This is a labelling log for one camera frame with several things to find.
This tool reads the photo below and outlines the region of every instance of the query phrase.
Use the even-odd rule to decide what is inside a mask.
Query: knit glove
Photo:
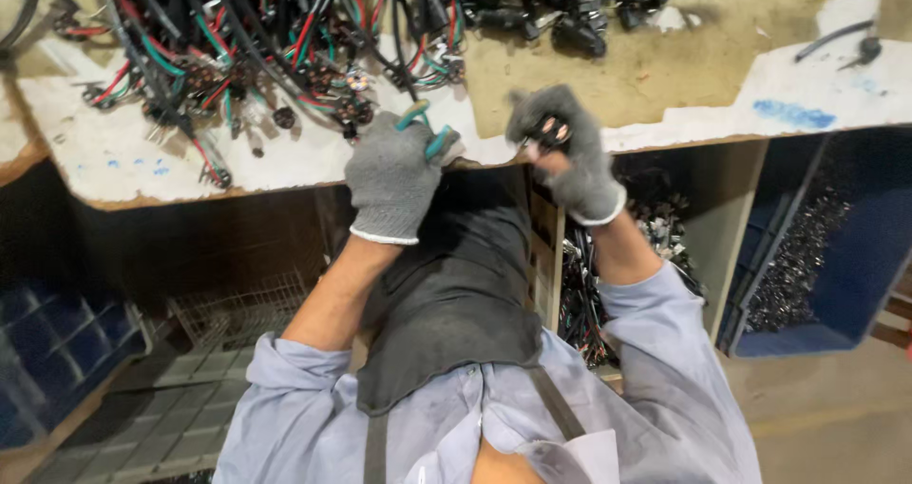
[[[555,85],[530,94],[512,91],[513,115],[506,137],[522,142],[542,117],[554,115],[570,128],[566,156],[571,169],[547,175],[545,186],[554,200],[583,226],[601,226],[614,220],[627,201],[627,189],[611,175],[611,158],[602,150],[596,120],[576,101],[567,85]]]
[[[396,131],[397,115],[381,112],[361,136],[345,166],[351,206],[358,209],[351,232],[381,244],[414,245],[418,227],[440,182],[439,159],[425,160],[434,134],[425,124]]]

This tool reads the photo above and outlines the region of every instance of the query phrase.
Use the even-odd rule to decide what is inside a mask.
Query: black apron
[[[368,484],[386,482],[389,411],[469,363],[525,369],[566,440],[585,433],[538,364],[541,321],[523,307],[530,220],[521,169],[445,175],[420,245],[406,247],[371,293],[362,328],[376,337],[358,372]]]

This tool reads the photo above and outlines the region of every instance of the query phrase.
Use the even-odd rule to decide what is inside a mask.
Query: pliers
[[[430,107],[430,101],[426,99],[417,100],[413,105],[409,106],[405,113],[402,115],[402,119],[396,124],[396,130],[402,131],[406,129],[409,124],[415,120],[415,117],[419,115],[424,118],[424,122],[429,126],[428,117],[425,115],[425,112]],[[445,124],[439,133],[434,137],[434,140],[431,141],[424,149],[424,157],[427,160],[430,160],[440,152],[446,152],[450,149],[456,141],[460,138],[459,132],[454,131],[450,128],[449,124]]]

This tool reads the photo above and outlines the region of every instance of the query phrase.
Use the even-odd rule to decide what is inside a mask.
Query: wire mesh basket
[[[306,298],[297,271],[276,274],[242,290],[194,292],[168,300],[197,347],[221,343],[225,349],[253,345],[261,334],[280,331]]]

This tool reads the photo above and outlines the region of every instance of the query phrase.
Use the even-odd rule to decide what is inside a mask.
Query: rolled-up sleeve
[[[272,332],[260,337],[247,368],[251,386],[234,410],[213,482],[275,482],[282,477],[277,472],[304,475],[311,451],[301,448],[313,446],[336,414],[333,387],[350,360],[351,351],[320,351]]]
[[[703,300],[668,262],[651,278],[599,285],[619,342],[624,397],[718,482],[760,482],[751,433],[703,329]]]

